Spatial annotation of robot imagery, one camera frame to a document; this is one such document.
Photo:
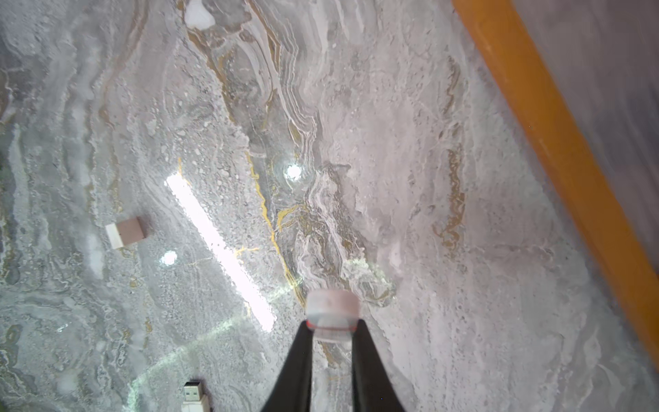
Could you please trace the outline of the white usb cap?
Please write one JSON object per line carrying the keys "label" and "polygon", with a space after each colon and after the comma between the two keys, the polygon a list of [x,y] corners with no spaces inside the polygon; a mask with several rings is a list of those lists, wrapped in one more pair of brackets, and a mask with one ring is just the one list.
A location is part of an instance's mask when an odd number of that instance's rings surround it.
{"label": "white usb cap", "polygon": [[127,247],[147,238],[147,219],[137,216],[105,226],[110,247],[114,250]]}

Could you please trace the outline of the white red usb drive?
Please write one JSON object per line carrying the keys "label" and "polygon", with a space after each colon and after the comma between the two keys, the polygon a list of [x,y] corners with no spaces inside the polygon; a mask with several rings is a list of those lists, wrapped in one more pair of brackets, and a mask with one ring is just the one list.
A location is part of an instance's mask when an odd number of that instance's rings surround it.
{"label": "white red usb drive", "polygon": [[314,337],[325,343],[347,343],[352,340],[360,319],[357,295],[340,289],[312,290],[305,305],[307,327]]}

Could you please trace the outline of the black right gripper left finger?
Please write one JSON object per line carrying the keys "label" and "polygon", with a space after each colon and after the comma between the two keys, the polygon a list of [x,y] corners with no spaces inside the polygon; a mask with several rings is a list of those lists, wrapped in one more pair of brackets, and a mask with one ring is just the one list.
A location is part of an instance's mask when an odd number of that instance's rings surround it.
{"label": "black right gripper left finger", "polygon": [[313,330],[302,321],[262,411],[310,411],[312,345]]}

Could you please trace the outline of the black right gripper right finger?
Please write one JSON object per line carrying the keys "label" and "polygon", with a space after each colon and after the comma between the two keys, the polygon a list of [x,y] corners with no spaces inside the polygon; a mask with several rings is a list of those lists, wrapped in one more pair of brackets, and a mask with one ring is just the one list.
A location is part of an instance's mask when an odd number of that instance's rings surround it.
{"label": "black right gripper right finger", "polygon": [[404,411],[365,320],[352,337],[353,411]]}

